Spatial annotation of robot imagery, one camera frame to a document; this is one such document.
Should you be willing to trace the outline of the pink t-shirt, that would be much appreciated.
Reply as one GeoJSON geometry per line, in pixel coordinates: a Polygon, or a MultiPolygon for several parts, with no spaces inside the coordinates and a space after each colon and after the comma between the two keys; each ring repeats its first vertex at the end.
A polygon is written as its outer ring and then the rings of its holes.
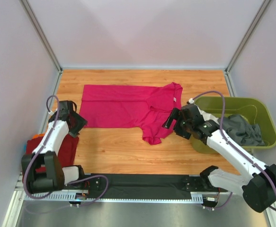
{"type": "Polygon", "coordinates": [[[172,82],[163,87],[85,85],[80,115],[88,128],[140,128],[142,139],[157,145],[172,133],[163,127],[174,108],[181,107],[183,88],[172,82]]]}

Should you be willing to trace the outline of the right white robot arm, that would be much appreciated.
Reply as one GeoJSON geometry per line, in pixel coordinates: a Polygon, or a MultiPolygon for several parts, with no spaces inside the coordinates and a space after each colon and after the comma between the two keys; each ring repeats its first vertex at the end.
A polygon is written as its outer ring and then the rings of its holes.
{"type": "Polygon", "coordinates": [[[268,166],[238,145],[215,116],[195,104],[187,104],[180,109],[173,108],[162,127],[172,127],[178,136],[187,140],[193,137],[203,142],[239,171],[239,175],[234,175],[216,166],[208,167],[200,173],[199,184],[203,190],[225,189],[241,196],[258,213],[276,203],[276,165],[268,166]]]}

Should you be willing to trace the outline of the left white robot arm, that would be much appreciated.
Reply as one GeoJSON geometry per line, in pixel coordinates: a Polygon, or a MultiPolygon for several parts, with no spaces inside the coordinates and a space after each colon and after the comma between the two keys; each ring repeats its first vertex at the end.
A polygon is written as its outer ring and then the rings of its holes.
{"type": "Polygon", "coordinates": [[[58,153],[66,136],[77,140],[87,120],[77,113],[73,101],[60,101],[48,121],[48,129],[41,142],[31,154],[21,159],[24,190],[33,198],[36,193],[60,191],[70,184],[75,190],[86,184],[84,170],[80,165],[63,167],[58,153]]]}

